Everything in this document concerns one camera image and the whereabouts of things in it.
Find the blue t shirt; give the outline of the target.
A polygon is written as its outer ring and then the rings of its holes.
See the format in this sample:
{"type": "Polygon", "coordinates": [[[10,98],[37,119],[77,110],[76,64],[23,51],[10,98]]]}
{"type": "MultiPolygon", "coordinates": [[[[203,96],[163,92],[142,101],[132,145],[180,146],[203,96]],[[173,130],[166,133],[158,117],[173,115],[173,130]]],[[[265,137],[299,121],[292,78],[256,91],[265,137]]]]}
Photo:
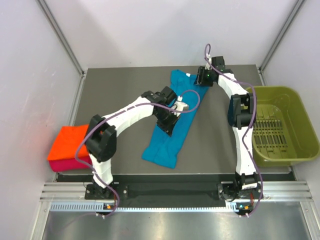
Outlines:
{"type": "MultiPolygon", "coordinates": [[[[209,89],[207,86],[195,85],[196,77],[195,74],[185,73],[178,69],[173,70],[170,74],[170,88],[177,95],[183,94],[182,101],[188,104],[190,109],[200,106],[209,89]]],[[[171,136],[156,126],[141,158],[159,166],[174,169],[196,113],[197,111],[194,110],[181,114],[171,136]]]]}

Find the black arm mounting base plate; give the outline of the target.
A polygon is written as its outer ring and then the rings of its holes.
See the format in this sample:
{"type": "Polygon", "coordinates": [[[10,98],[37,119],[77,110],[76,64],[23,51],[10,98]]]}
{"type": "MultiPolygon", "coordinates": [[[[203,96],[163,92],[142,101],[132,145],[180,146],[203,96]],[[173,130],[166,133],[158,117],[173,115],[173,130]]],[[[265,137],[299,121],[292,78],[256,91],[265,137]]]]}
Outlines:
{"type": "Polygon", "coordinates": [[[93,184],[91,175],[60,175],[57,183],[88,183],[85,200],[116,200],[120,207],[222,207],[224,201],[257,200],[256,190],[232,198],[222,196],[222,190],[231,190],[233,174],[116,174],[109,198],[102,199],[88,190],[93,184]]]}

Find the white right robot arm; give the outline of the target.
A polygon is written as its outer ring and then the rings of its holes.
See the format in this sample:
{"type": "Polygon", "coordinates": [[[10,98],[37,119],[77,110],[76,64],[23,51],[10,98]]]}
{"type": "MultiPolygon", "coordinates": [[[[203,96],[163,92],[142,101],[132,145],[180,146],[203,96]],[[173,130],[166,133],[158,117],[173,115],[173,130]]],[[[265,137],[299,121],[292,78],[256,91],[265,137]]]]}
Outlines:
{"type": "Polygon", "coordinates": [[[204,57],[206,64],[198,68],[195,85],[211,87],[216,83],[229,98],[227,121],[231,126],[236,143],[235,179],[231,190],[224,188],[222,196],[231,194],[232,198],[245,198],[259,187],[257,164],[253,158],[253,128],[257,116],[257,97],[254,87],[236,80],[230,69],[226,68],[224,57],[204,57]]]}

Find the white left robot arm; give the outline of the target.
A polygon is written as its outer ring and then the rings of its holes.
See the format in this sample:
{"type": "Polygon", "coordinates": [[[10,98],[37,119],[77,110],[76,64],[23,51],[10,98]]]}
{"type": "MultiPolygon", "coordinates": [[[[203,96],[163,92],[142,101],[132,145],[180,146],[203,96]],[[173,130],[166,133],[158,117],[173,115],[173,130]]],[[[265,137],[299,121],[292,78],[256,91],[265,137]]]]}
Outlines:
{"type": "Polygon", "coordinates": [[[144,92],[133,103],[113,114],[93,116],[86,132],[90,136],[85,141],[94,168],[92,185],[88,188],[91,194],[102,199],[113,194],[111,159],[117,150],[117,137],[124,130],[144,118],[155,116],[157,126],[171,136],[181,111],[188,109],[183,97],[166,86],[160,92],[144,92]]]}

